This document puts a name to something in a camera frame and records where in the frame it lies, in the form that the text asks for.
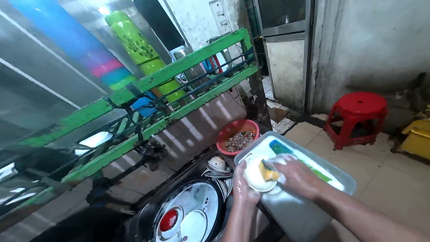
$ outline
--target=white tiled wall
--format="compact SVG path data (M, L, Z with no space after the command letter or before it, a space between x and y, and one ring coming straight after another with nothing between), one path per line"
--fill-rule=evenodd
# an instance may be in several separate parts
M237 89L225 92L198 110L165 129L154 137L166 145L168 157L160 162L157 171L140 167L109 190L111 196L136 202L144 194L155 189L171 177L185 163L202 150L216 142L221 129L233 120L246 116ZM140 154L131 151L103 168L105 177L112 178L141 159ZM73 213L88 206L85 198L91 191L91 179L87 179L71 191L63 193L23 221L0 234L1 242L28 242L37 235Z

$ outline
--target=yellow sponge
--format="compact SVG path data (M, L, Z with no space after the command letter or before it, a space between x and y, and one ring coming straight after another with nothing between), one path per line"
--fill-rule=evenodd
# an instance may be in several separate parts
M260 173L263 179L266 181L270 181L270 180L276 181L279 178L279 174L275 171L271 171L267 169L264 166L263 161L260 161L260 163L258 164L258 168L260 169Z

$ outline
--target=stacked bowl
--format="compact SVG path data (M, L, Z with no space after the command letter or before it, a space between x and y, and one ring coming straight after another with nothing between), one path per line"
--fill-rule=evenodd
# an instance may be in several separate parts
M202 176L210 177L217 183L224 201L231 194L233 190L233 173L220 157L214 156L208 161Z

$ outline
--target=floor drain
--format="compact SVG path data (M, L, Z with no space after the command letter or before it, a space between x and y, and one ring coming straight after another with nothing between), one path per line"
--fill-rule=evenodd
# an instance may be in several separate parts
M283 133L285 130L287 130L293 123L293 121L284 118L283 120L281 120L279 123L270 120L270 122L272 123L272 128L274 132L277 133Z

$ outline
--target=metal door frame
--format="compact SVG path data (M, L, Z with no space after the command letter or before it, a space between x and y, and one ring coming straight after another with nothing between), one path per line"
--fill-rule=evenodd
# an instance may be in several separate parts
M284 42L293 40L304 39L304 60L303 60L303 90L302 90L302 102L299 112L307 113L309 111L308 105L310 100L309 94L309 82L312 72L312 42L313 42L313 32L314 32L314 15L315 15L315 3L316 0L306 0L306 14L305 20L292 22L276 27L263 28L263 23L261 20L260 6L258 0L253 0L254 5L257 9L258 21L260 24L260 32L264 43L264 53L266 55L267 65L270 75L272 71L270 69L270 60L268 58L267 52L267 42ZM275 97L275 90L272 89L273 96Z

